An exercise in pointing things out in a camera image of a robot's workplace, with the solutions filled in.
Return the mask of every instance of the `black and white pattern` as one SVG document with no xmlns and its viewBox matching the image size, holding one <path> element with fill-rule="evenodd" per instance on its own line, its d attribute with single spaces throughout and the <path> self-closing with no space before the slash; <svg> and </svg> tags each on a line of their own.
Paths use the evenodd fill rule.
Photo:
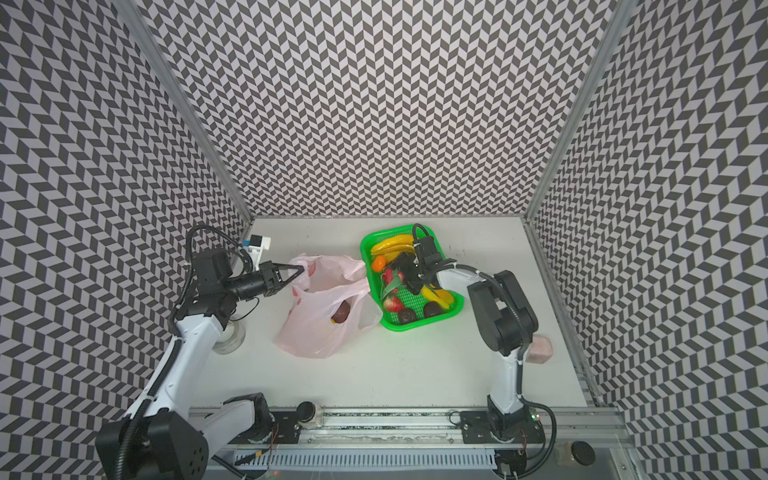
<svg viewBox="0 0 768 480">
<path fill-rule="evenodd" d="M 535 219 L 655 478 L 766 478 L 768 2 L 641 2 Z"/>
<path fill-rule="evenodd" d="M 523 213 L 615 0 L 137 3 L 253 212 L 323 216 Z"/>
<path fill-rule="evenodd" d="M 97 475 L 183 235 L 244 220 L 105 0 L 6 0 L 0 24 L 0 477 Z"/>
</svg>

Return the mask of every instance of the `banana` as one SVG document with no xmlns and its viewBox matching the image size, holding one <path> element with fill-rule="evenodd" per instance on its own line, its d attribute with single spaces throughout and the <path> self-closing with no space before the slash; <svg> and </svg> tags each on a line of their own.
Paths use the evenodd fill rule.
<svg viewBox="0 0 768 480">
<path fill-rule="evenodd" d="M 394 247 L 395 245 L 410 245 L 410 247 L 413 248 L 413 235 L 406 233 L 403 235 L 395 235 L 394 237 L 382 240 L 373 246 L 371 249 L 371 254 L 380 255 L 383 250 Z"/>
<path fill-rule="evenodd" d="M 437 302 L 444 310 L 450 308 L 453 303 L 453 295 L 448 293 L 447 290 L 435 290 L 432 292 L 426 285 L 422 287 L 422 296 L 430 302 Z"/>
<path fill-rule="evenodd" d="M 376 253 L 372 253 L 372 255 L 373 256 L 386 255 L 388 253 L 395 253 L 395 252 L 415 253 L 416 251 L 410 245 L 400 244 L 400 245 L 395 245 L 394 247 L 385 248 L 384 250 L 379 250 Z"/>
<path fill-rule="evenodd" d="M 401 254 L 403 250 L 395 250 L 394 252 L 384 253 L 384 258 L 386 258 L 386 262 L 390 263 L 397 258 L 399 254 Z"/>
</svg>

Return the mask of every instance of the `plastic bag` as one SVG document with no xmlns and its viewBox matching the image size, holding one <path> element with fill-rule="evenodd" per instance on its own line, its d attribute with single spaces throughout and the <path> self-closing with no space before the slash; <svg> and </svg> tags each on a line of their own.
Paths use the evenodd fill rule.
<svg viewBox="0 0 768 480">
<path fill-rule="evenodd" d="M 293 286 L 293 308 L 275 338 L 275 344 L 294 356 L 324 359 L 344 342 L 376 326 L 382 310 L 370 296 L 366 265 L 351 257 L 296 257 L 293 265 L 304 272 Z M 351 306 L 344 323 L 331 316 L 346 300 Z"/>
</svg>

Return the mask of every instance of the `fruit basket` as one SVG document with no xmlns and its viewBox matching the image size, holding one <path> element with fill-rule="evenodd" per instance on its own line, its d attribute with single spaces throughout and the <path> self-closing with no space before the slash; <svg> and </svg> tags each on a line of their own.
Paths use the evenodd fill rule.
<svg viewBox="0 0 768 480">
<path fill-rule="evenodd" d="M 395 237 L 397 235 L 402 235 L 404 233 L 411 233 L 413 229 L 413 225 L 403 225 L 402 227 L 395 227 L 390 228 L 388 230 L 381 230 L 379 232 L 370 233 L 369 235 L 366 235 L 365 238 L 362 239 L 362 242 L 360 242 L 360 254 L 362 255 L 362 261 L 366 263 L 366 270 L 368 273 L 368 283 L 371 286 L 371 296 L 373 299 L 382 307 L 382 310 L 384 312 L 384 315 L 382 316 L 382 325 L 384 325 L 386 328 L 390 330 L 394 330 L 396 332 L 402 332 L 404 330 L 409 330 L 412 328 L 416 328 L 417 326 L 424 326 L 429 325 L 430 323 L 439 322 L 440 320 L 444 320 L 447 318 L 451 318 L 452 316 L 455 316 L 457 313 L 462 311 L 462 307 L 464 306 L 464 297 L 459 295 L 456 292 L 451 292 L 453 295 L 454 302 L 450 305 L 448 309 L 445 310 L 444 313 L 436 316 L 431 316 L 429 318 L 424 318 L 423 310 L 424 305 L 427 304 L 428 300 L 422 296 L 422 295 L 413 295 L 406 289 L 405 287 L 399 288 L 397 292 L 397 297 L 400 298 L 400 300 L 405 304 L 406 308 L 413 309 L 416 312 L 418 320 L 415 322 L 407 323 L 405 325 L 401 325 L 397 313 L 387 312 L 384 309 L 383 306 L 383 299 L 381 298 L 382 294 L 382 274 L 374 272 L 371 268 L 371 263 L 374 261 L 375 256 L 371 254 L 371 248 L 374 247 L 376 244 L 380 243 L 383 240 L 386 240 L 388 238 Z M 429 227 L 426 227 L 426 230 L 429 232 L 429 235 L 432 235 L 433 237 L 435 234 L 432 232 Z M 437 246 L 437 250 L 442 253 L 442 248 L 440 247 L 440 242 L 438 242 L 437 237 L 435 237 L 435 245 Z"/>
</svg>

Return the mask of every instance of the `white robotic arm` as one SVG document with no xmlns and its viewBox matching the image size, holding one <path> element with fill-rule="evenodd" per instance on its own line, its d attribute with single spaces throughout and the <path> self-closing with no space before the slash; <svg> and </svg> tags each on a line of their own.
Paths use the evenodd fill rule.
<svg viewBox="0 0 768 480">
<path fill-rule="evenodd" d="M 272 262 L 259 264 L 269 239 L 265 244 L 262 237 L 252 237 L 251 243 L 257 244 L 242 248 L 235 243 L 245 273 L 232 277 L 227 250 L 207 249 L 194 257 L 189 254 L 190 235 L 198 230 L 223 235 L 208 226 L 190 231 L 190 270 L 180 295 L 183 302 L 174 311 L 174 336 L 147 387 L 125 416 L 103 424 L 96 437 L 96 449 L 109 480 L 198 480 L 209 458 L 220 461 L 216 452 L 239 433 L 254 429 L 254 435 L 263 433 L 266 438 L 272 430 L 273 419 L 260 393 L 229 399 L 216 414 L 194 425 L 188 419 L 189 408 L 206 359 L 238 300 L 273 295 L 299 276 L 303 268 Z M 282 270 L 294 270 L 294 274 L 283 280 Z M 188 296 L 193 271 L 197 274 L 196 294 Z"/>
</svg>

